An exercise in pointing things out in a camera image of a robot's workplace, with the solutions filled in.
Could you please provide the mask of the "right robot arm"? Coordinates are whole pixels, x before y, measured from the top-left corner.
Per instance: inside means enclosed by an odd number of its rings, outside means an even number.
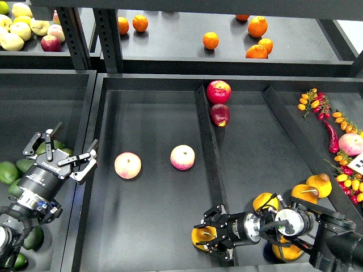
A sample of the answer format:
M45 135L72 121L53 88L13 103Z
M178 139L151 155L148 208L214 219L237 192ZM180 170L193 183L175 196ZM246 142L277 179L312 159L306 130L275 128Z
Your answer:
M234 248L265 240L284 262L292 260L287 249L297 248L320 271L362 271L362 235L355 229L339 212L296 197L288 205L274 193L254 212L228 214L223 204L213 206L191 236L195 247L226 262Z

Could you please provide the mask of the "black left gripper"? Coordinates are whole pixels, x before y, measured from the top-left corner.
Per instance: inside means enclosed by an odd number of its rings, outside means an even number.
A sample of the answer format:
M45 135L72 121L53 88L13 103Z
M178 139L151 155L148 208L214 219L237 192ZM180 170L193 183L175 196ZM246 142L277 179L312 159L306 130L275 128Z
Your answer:
M86 181L86 176L97 167L99 141L95 139L87 151L80 155L69 156L63 150L54 148L54 140L64 126L59 122L53 129L44 133L36 132L24 148L22 154L29 159L36 159L25 175L18 182L18 187L25 192L32 192L47 202L52 202L64 185L71 178L79 185ZM45 153L36 150L45 143Z

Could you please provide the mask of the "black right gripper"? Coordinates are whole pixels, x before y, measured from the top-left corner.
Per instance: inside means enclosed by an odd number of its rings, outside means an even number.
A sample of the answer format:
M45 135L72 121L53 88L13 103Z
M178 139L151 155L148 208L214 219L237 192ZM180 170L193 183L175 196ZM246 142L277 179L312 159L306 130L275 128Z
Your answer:
M217 204L204 212L201 222L194 228L214 227L217 237L216 244L212 240L200 242L197 245L206 245L208 253L222 260L232 260L230 250L222 251L221 247L238 247L242 245L258 244L260 219L251 212L227 214L224 204Z

